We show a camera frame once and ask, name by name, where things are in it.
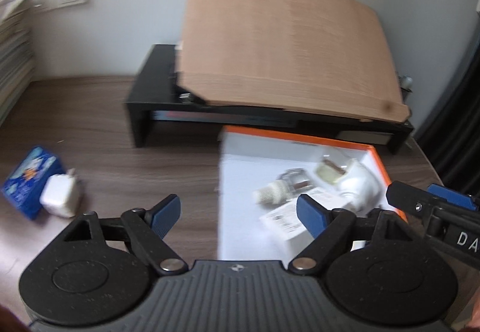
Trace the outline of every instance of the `white cardboard box lid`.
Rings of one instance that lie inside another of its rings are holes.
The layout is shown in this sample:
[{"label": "white cardboard box lid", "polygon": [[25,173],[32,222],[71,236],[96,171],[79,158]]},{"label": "white cardboard box lid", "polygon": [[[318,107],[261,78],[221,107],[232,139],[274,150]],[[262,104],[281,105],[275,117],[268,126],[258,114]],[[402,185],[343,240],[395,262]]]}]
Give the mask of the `white cardboard box lid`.
[{"label": "white cardboard box lid", "polygon": [[219,260],[285,260],[260,217],[272,207],[255,203],[253,191],[290,168],[310,174],[327,148],[336,147],[356,158],[383,187],[378,207],[394,210],[385,192],[390,178],[374,147],[360,143],[253,128],[226,126],[222,134],[219,168]]}]

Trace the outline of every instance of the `gray ridged plate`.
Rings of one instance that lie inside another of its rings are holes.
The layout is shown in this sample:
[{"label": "gray ridged plate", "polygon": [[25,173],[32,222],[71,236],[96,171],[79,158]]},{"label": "gray ridged plate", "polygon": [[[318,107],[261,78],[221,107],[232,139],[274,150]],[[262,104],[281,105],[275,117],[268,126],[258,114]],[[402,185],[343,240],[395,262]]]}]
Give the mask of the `gray ridged plate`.
[{"label": "gray ridged plate", "polygon": [[[32,330],[66,328],[33,323]],[[100,326],[70,332],[380,332],[451,331],[441,321],[392,329],[362,323],[333,305],[315,278],[288,273],[279,261],[198,261],[158,280],[136,309]]]}]

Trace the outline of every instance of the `wooden desk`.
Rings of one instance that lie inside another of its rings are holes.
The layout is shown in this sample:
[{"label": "wooden desk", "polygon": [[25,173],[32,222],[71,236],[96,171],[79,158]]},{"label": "wooden desk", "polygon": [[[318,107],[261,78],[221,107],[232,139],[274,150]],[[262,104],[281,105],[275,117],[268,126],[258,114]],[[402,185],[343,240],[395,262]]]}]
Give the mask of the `wooden desk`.
[{"label": "wooden desk", "polygon": [[[162,122],[145,148],[132,147],[123,100],[134,77],[73,78],[30,85],[0,128],[0,179],[34,145],[75,167],[85,186],[81,209],[117,217],[131,207],[150,208],[164,196],[181,197],[182,218],[166,241],[189,263],[215,258],[217,249],[218,142],[220,126]],[[439,183],[415,141],[397,155],[379,153],[393,180],[426,188]],[[23,321],[28,316],[17,282],[26,265],[69,222],[42,212],[28,221],[0,197],[0,302]],[[417,221],[411,219],[414,226]],[[480,282],[478,272],[450,260],[460,292],[451,322]]]}]

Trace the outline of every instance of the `stack of papers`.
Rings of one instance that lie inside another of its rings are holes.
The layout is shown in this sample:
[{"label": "stack of papers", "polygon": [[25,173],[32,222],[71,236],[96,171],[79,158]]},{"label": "stack of papers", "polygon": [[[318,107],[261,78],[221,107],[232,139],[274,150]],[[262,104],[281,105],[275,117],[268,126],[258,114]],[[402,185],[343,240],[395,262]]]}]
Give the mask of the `stack of papers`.
[{"label": "stack of papers", "polygon": [[0,125],[32,80],[30,0],[0,0]]}]

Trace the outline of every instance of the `blue cardboard box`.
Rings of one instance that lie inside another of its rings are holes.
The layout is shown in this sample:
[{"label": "blue cardboard box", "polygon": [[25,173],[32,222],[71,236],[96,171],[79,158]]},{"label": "blue cardboard box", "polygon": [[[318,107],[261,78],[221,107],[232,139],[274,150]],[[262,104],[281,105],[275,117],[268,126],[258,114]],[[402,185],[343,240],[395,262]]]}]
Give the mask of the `blue cardboard box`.
[{"label": "blue cardboard box", "polygon": [[64,173],[58,157],[36,146],[5,181],[2,192],[17,210],[35,219],[42,208],[40,195],[47,179]]}]

